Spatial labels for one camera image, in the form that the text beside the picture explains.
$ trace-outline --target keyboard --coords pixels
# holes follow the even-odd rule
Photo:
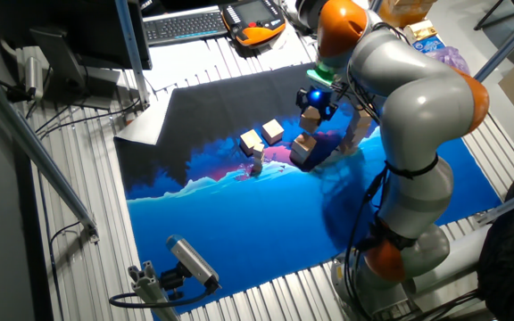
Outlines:
[[[221,19],[221,12],[180,12],[144,19],[146,39],[149,46],[173,45],[227,35],[228,30]]]

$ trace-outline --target monitor stand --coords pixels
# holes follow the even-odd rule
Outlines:
[[[65,40],[66,32],[57,28],[33,28],[31,35],[53,69],[45,100],[109,110],[117,92],[129,100],[139,97],[137,89],[118,85],[123,77],[119,71],[79,66]]]

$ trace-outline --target painted mat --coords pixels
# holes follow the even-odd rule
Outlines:
[[[188,311],[336,255],[345,248],[365,187],[384,166],[379,130],[351,157],[308,172],[289,160],[301,134],[295,93],[308,87],[310,65],[221,80],[173,92],[156,146],[116,140],[128,208],[141,261],[157,272],[174,268],[166,249],[182,235],[220,274],[222,290]],[[352,106],[341,104],[315,135],[314,161],[326,158],[344,134]],[[265,149],[266,164],[252,177],[253,160],[239,136],[271,119],[285,129],[282,142]],[[442,225],[500,203],[481,169],[458,139],[438,151],[452,166],[452,203]],[[362,213],[358,239],[372,210]],[[203,291],[194,279],[186,298]]]

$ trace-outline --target plastic bag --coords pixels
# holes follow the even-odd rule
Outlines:
[[[460,51],[457,48],[446,46],[445,48],[426,53],[426,55],[469,74],[469,66],[465,59],[461,57]]]

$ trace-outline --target wooden block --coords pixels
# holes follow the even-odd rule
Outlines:
[[[320,122],[312,119],[307,119],[301,115],[301,121],[299,121],[299,127],[306,130],[307,132],[314,134],[319,129]]]
[[[354,130],[354,136],[362,136],[364,137],[366,133],[368,133],[368,130],[370,129],[370,126],[358,126],[356,130]]]
[[[289,155],[289,158],[291,161],[295,164],[303,164],[307,159],[301,155],[299,155],[297,152],[291,150],[291,154]]]
[[[253,155],[253,147],[256,144],[261,144],[263,141],[257,135],[257,132],[254,129],[251,129],[250,131],[246,132],[245,134],[241,135],[241,149],[245,153],[245,155],[250,156]]]
[[[301,115],[299,127],[313,134],[317,131],[320,125],[319,110],[314,107],[308,107]]]
[[[254,163],[253,164],[253,171],[254,172],[261,172],[263,170],[263,164],[261,163]]]
[[[263,162],[265,161],[265,154],[261,154],[261,156],[257,156],[253,154],[253,165],[263,165]]]
[[[255,144],[253,147],[253,157],[256,158],[262,158],[265,157],[265,153],[263,152],[265,150],[265,145],[261,143]]]
[[[361,143],[362,139],[364,138],[364,135],[355,135],[352,139],[352,143],[356,146]]]
[[[304,110],[303,114],[301,116],[304,116],[307,119],[312,120],[318,120],[320,121],[320,113],[319,110],[314,107],[307,107],[306,110]]]
[[[301,155],[305,160],[311,155],[314,146],[317,144],[316,139],[307,133],[302,133],[296,137],[291,145],[291,151]]]
[[[358,111],[358,122],[356,124],[357,127],[361,126],[370,126],[372,123],[372,117],[370,117],[370,114],[368,114],[366,111]]]
[[[350,154],[353,154],[354,152],[356,152],[356,150],[358,149],[358,145],[355,145],[353,142],[345,141],[343,139],[340,142],[340,144],[338,145],[338,149],[340,150],[341,153],[350,155]]]
[[[285,130],[278,124],[276,120],[272,120],[263,125],[263,138],[269,145],[273,145],[283,138]]]

